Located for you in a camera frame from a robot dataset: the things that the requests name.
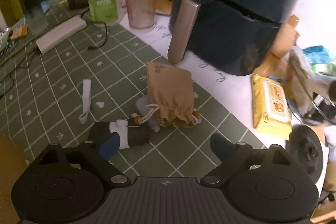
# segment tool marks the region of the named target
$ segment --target brown fabric bag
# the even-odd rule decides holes
[[[147,62],[147,87],[154,113],[162,126],[192,127],[199,123],[193,115],[194,89],[190,71],[175,66]]]

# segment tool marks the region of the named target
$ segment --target black round lid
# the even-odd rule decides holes
[[[323,151],[313,129],[303,124],[293,126],[286,151],[303,167],[314,183],[319,180],[323,169]]]
[[[238,211],[269,223],[306,218],[319,196],[310,178],[297,167],[276,164],[234,175],[226,192]]]
[[[36,223],[64,223],[94,210],[104,187],[94,174],[61,165],[41,165],[25,172],[12,189],[15,209]]]

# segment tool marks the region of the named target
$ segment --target green label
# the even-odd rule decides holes
[[[118,19],[116,0],[89,0],[92,21],[110,23]]]

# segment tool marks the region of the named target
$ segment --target white power strip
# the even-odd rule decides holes
[[[84,19],[81,19],[80,16],[72,17],[71,19],[63,22],[62,24],[53,28],[50,32],[37,39],[36,44],[39,47],[41,53],[45,54],[58,43],[70,37],[74,33],[84,29],[85,27],[86,21]]]

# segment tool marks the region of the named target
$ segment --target yellow wet wipes pack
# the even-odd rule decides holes
[[[262,133],[288,140],[291,119],[282,86],[260,75],[252,76],[253,127]]]

